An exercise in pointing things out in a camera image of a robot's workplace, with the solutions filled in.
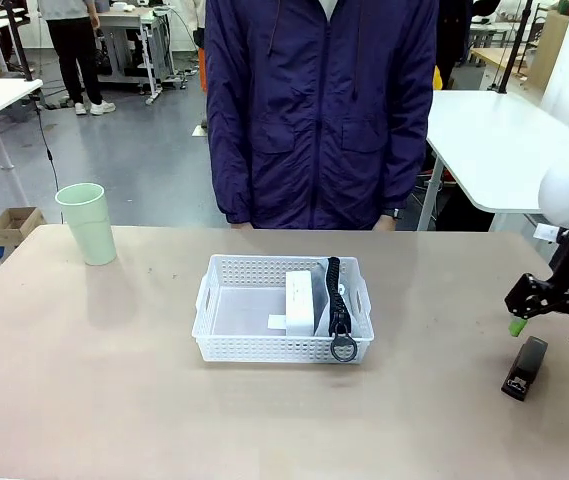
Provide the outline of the person in purple jacket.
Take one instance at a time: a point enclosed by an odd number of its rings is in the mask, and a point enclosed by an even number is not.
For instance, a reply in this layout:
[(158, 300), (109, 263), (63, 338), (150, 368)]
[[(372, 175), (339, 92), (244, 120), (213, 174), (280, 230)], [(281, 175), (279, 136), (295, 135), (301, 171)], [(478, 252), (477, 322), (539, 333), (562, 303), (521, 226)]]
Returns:
[(207, 0), (207, 116), (246, 125), (254, 229), (373, 230), (389, 117), (429, 117), (438, 5)]

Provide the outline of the pale green plastic cup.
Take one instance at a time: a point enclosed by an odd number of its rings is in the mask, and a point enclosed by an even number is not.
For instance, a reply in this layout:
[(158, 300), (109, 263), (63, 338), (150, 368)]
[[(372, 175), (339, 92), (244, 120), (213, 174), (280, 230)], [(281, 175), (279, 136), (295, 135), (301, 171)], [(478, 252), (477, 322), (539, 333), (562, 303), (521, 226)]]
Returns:
[(79, 183), (59, 190), (55, 200), (87, 265), (113, 261), (116, 248), (103, 186)]

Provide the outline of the bystander in grey top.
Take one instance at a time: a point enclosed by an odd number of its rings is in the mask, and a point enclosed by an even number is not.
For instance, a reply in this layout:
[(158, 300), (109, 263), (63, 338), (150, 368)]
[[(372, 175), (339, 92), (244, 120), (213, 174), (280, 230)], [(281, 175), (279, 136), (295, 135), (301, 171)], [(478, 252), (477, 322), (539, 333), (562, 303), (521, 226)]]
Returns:
[(58, 56), (62, 80), (78, 116), (112, 113), (116, 106), (103, 99), (96, 71), (95, 31), (100, 27), (95, 0), (37, 0)]

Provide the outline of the wooden background table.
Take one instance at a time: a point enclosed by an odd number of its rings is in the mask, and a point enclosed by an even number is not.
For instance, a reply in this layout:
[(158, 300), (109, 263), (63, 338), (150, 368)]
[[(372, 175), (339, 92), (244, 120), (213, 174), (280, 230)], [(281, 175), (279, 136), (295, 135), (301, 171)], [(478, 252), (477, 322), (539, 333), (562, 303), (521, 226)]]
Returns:
[[(507, 47), (472, 47), (470, 54), (484, 63), (491, 65), (496, 70), (505, 71), (511, 56), (511, 51), (512, 49)], [(519, 79), (527, 79), (529, 77), (528, 63), (523, 48), (518, 49), (511, 75)]]

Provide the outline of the white perforated plastic basket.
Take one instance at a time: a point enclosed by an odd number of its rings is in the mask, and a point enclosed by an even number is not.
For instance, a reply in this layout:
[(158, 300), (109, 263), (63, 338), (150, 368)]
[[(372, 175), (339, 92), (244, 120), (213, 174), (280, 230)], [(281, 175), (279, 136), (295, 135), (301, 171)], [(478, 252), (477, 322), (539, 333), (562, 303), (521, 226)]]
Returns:
[[(200, 282), (192, 335), (208, 362), (340, 363), (330, 340), (288, 336), (285, 275), (311, 270), (313, 256), (214, 255)], [(374, 339), (366, 282), (354, 257), (340, 259), (340, 293), (352, 322), (359, 364)]]

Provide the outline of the white metal workbench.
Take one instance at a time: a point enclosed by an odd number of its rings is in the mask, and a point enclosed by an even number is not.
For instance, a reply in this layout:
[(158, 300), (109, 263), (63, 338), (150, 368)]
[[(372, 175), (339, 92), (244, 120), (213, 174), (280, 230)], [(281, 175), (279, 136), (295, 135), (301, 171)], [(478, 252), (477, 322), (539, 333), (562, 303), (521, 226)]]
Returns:
[(148, 7), (124, 8), (98, 15), (98, 79), (135, 85), (151, 105), (163, 86), (178, 81), (171, 52), (169, 14)]

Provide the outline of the person's left forearm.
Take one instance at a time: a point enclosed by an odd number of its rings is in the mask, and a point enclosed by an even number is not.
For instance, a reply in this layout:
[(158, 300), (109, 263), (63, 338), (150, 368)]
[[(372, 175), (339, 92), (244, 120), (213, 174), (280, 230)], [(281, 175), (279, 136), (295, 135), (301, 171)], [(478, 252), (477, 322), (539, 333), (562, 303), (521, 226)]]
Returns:
[(426, 156), (428, 115), (389, 117), (389, 136), (384, 152), (381, 215), (385, 209), (404, 209)]

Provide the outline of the black stapler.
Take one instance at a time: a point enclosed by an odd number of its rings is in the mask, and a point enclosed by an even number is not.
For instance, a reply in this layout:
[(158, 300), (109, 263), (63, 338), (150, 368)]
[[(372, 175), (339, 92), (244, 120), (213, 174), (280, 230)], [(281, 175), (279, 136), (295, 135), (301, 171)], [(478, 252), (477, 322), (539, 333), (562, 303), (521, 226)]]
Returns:
[(515, 400), (524, 401), (540, 371), (547, 348), (547, 342), (529, 336), (515, 357), (501, 391)]

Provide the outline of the bystander in dark clothes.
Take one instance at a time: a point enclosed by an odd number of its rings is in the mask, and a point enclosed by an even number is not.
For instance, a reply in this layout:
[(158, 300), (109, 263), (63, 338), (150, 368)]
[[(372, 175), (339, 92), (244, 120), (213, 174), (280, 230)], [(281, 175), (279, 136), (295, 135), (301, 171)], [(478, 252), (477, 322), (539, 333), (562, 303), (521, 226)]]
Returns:
[(473, 0), (439, 0), (436, 66), (447, 89), (454, 66), (466, 53)]

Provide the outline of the brown cardboard box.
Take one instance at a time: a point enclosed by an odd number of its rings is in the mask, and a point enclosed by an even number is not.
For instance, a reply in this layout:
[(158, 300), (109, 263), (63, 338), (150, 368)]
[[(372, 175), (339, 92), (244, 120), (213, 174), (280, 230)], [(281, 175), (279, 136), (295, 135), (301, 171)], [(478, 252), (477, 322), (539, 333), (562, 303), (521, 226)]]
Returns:
[(45, 225), (37, 207), (8, 208), (0, 214), (0, 247), (20, 245), (37, 227)]

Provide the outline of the white rectangular box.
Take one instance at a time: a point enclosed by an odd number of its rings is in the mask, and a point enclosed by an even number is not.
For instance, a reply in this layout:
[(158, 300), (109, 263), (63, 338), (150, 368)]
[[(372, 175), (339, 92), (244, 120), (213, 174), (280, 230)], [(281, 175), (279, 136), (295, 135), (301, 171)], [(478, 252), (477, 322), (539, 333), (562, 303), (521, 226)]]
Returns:
[(285, 316), (288, 336), (313, 336), (315, 313), (312, 275), (308, 270), (285, 275)]

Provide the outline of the person's right forearm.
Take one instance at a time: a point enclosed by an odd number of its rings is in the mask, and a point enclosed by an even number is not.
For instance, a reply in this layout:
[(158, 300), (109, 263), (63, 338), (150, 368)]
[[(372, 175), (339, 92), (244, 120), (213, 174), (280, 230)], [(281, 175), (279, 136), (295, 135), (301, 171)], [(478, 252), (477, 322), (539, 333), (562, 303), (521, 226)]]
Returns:
[(212, 185), (217, 206), (228, 224), (251, 223), (250, 144), (246, 125), (235, 114), (208, 114)]

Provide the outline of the large white table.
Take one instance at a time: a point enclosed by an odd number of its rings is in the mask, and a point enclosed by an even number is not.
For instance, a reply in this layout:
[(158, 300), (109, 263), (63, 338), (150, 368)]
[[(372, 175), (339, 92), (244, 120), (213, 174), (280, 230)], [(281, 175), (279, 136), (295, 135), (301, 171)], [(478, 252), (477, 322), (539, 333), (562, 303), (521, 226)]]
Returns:
[(494, 218), (492, 232), (524, 232), (542, 215), (540, 182), (569, 160), (569, 126), (517, 95), (437, 91), (427, 141), (436, 161), (418, 230), (428, 229), (442, 172), (448, 170), (471, 204)]

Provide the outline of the brown wooden board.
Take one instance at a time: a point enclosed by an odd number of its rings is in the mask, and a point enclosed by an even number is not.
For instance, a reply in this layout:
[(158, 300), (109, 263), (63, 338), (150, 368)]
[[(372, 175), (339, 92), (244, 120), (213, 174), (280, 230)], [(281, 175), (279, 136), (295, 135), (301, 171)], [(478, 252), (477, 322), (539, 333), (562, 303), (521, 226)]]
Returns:
[(544, 93), (553, 73), (562, 43), (569, 25), (569, 16), (557, 10), (547, 12), (544, 27), (532, 62), (527, 66), (529, 88)]

